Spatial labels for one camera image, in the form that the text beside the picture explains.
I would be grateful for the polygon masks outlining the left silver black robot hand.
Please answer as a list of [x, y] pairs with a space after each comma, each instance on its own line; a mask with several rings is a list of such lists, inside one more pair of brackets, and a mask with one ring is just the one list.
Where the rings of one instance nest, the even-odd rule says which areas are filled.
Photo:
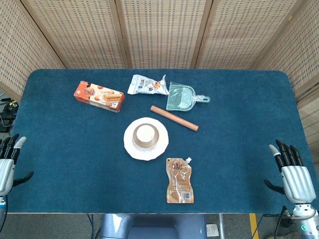
[[26, 176], [14, 179], [15, 167], [26, 137], [18, 139], [19, 134], [7, 137], [0, 141], [0, 199], [9, 194], [13, 187], [27, 182], [34, 174], [33, 171]]

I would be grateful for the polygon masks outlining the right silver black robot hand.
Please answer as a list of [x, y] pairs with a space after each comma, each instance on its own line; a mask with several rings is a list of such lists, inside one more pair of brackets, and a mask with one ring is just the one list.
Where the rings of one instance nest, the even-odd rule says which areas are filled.
[[272, 191], [285, 195], [293, 204], [309, 204], [316, 198], [314, 185], [308, 171], [304, 166], [298, 150], [276, 140], [277, 146], [269, 145], [278, 170], [282, 177], [282, 186], [276, 186], [265, 179], [265, 185]]

